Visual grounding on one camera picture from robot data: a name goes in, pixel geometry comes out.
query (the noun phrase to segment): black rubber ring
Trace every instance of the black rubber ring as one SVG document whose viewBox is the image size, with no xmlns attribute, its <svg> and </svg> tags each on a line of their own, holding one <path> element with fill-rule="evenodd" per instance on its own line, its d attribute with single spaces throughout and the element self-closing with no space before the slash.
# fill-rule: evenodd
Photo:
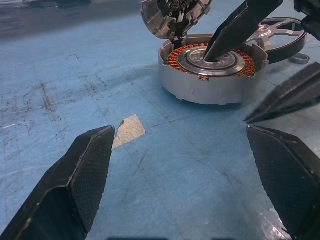
<svg viewBox="0 0 320 240">
<path fill-rule="evenodd" d="M 298 54 L 290 57 L 289 60 L 290 60 L 290 62 L 293 62 L 295 64 L 304 65 L 304 64 L 308 64 L 309 63 L 310 57 L 305 55 L 305 54 L 298 53 Z"/>
</svg>

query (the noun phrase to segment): blue work surface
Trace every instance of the blue work surface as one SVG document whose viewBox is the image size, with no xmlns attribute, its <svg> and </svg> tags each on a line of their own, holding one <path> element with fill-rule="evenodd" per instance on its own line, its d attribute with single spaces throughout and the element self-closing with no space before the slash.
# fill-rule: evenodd
<svg viewBox="0 0 320 240">
<path fill-rule="evenodd" d="M 168 93 L 157 79 L 163 40 L 145 27 L 139 1 L 115 2 L 34 8 L 33 20 L 20 7 L 1 26 L 0 233 L 76 136 L 137 115 L 146 135 L 113 151 L 87 239 L 289 239 L 246 137 L 253 106 L 204 106 Z M 213 1 L 190 33 L 213 33 L 241 2 Z M 77 11 L 93 17 L 77 21 Z M 303 17 L 293 0 L 272 16 Z M 319 46 L 308 36 L 302 52 L 319 62 Z M 269 66 L 259 98 L 303 67 Z M 313 107 L 264 126 L 297 135 L 319 156 L 319 114 Z"/>
</svg>

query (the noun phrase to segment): copper coil winding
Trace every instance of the copper coil winding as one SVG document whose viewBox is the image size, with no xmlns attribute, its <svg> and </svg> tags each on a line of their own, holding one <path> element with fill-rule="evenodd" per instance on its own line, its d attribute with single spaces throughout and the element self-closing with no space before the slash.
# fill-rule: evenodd
<svg viewBox="0 0 320 240">
<path fill-rule="evenodd" d="M 185 45 L 183 47 L 180 47 L 180 48 L 174 50 L 168 56 L 168 59 L 167 59 L 168 65 L 171 66 L 174 69 L 177 69 L 177 70 L 181 71 L 181 72 L 184 72 L 184 73 L 187 73 L 187 74 L 193 74 L 192 72 L 188 72 L 184 68 L 180 67 L 180 65 L 177 62 L 177 57 L 184 50 L 190 49 L 190 48 L 194 48 L 194 47 L 199 47 L 199 46 L 201 46 L 201 47 L 208 46 L 208 43 L 207 44 L 204 44 L 204 43 L 201 43 L 201 44 L 190 44 L 188 46 Z M 244 53 L 243 51 L 234 50 L 234 52 L 239 54 L 244 59 L 244 62 L 245 62 L 244 69 L 242 71 L 238 72 L 236 75 L 237 76 L 248 76 L 248 77 L 252 76 L 256 71 L 256 64 L 255 64 L 254 60 L 250 56 L 248 56 L 246 53 Z M 209 81 L 210 78 L 207 77 L 207 76 L 200 76 L 199 75 L 198 79 L 202 80 L 202 81 Z"/>
</svg>

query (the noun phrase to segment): silver metal housing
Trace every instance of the silver metal housing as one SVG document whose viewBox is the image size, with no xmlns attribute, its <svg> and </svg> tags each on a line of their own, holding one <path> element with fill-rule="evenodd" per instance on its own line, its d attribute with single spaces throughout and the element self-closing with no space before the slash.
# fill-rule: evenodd
<svg viewBox="0 0 320 240">
<path fill-rule="evenodd" d="M 183 31 L 183 37 L 187 35 L 189 29 L 196 25 L 203 15 L 210 11 L 212 0 L 199 0 L 197 4 L 186 14 L 189 19 L 188 26 Z M 174 39 L 175 32 L 170 29 L 170 25 L 177 22 L 177 19 L 170 16 L 163 16 L 157 0 L 141 0 L 141 14 L 144 24 L 149 31 L 159 39 Z"/>
<path fill-rule="evenodd" d="M 212 34 L 188 35 L 183 45 L 207 44 Z M 159 79 L 163 87 L 180 100 L 204 105 L 226 105 L 244 103 L 250 99 L 263 78 L 268 66 L 267 53 L 257 45 L 245 46 L 242 50 L 255 62 L 253 76 L 210 77 L 209 81 L 198 79 L 196 74 L 187 74 L 167 65 L 169 54 L 173 51 L 170 40 L 159 49 Z"/>
</svg>

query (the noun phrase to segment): metal disc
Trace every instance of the metal disc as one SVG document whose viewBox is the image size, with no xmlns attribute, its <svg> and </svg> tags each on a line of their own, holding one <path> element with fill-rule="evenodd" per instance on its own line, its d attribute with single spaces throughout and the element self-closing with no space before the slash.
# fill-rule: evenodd
<svg viewBox="0 0 320 240">
<path fill-rule="evenodd" d="M 291 41 L 279 47 L 273 46 L 270 39 L 279 35 L 289 36 Z M 301 20 L 291 17 L 272 17 L 263 20 L 259 29 L 246 42 L 256 42 L 268 54 L 269 64 L 273 64 L 299 53 L 304 48 L 306 40 L 307 32 Z"/>
<path fill-rule="evenodd" d="M 224 77 L 239 73 L 244 69 L 246 62 L 234 51 L 217 58 L 214 62 L 204 60 L 206 46 L 188 48 L 177 57 L 178 64 L 185 70 L 209 77 Z"/>
</svg>

